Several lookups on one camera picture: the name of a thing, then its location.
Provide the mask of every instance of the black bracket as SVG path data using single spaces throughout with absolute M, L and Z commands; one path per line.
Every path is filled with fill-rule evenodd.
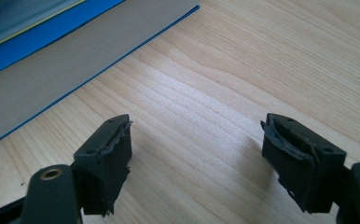
M 343 163 L 346 152 L 294 119 L 268 114 L 262 156 L 279 174 L 300 209 L 328 213 L 339 206 L 338 223 L 360 223 L 360 163 Z
M 82 223 L 86 215 L 114 213 L 114 201 L 130 172 L 128 115 L 107 120 L 81 146 L 71 166 L 53 165 L 35 173 L 26 197 L 0 208 L 0 223 Z

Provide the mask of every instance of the book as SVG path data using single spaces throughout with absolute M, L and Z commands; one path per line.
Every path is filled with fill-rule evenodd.
M 1 70 L 0 139 L 198 8 L 199 0 L 126 0 Z
M 52 17 L 28 32 L 13 36 L 0 44 L 0 71 L 74 31 L 121 2 L 123 0 L 88 0 Z
M 0 44 L 84 0 L 1 0 Z

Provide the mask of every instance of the wood grain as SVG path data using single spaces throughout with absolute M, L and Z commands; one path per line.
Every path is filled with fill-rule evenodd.
M 130 114 L 115 215 L 85 223 L 335 223 L 301 213 L 261 157 L 259 121 L 297 119 L 360 161 L 360 1 L 201 1 L 201 9 L 0 141 L 0 206 Z

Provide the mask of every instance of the screw hole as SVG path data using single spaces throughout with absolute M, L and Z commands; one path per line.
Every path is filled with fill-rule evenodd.
M 54 169 L 50 169 L 50 170 L 47 170 L 46 172 L 44 172 L 40 176 L 40 178 L 42 180 L 50 180 L 50 179 L 54 179 L 54 178 L 60 176 L 61 174 L 62 174 L 61 169 L 54 168 Z

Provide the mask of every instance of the light wood surface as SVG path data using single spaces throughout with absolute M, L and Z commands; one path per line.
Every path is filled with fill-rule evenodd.
M 261 156 L 268 112 L 360 161 L 360 0 L 205 0 L 0 141 L 0 207 L 106 120 L 130 114 L 115 214 L 85 223 L 335 223 L 303 214 Z

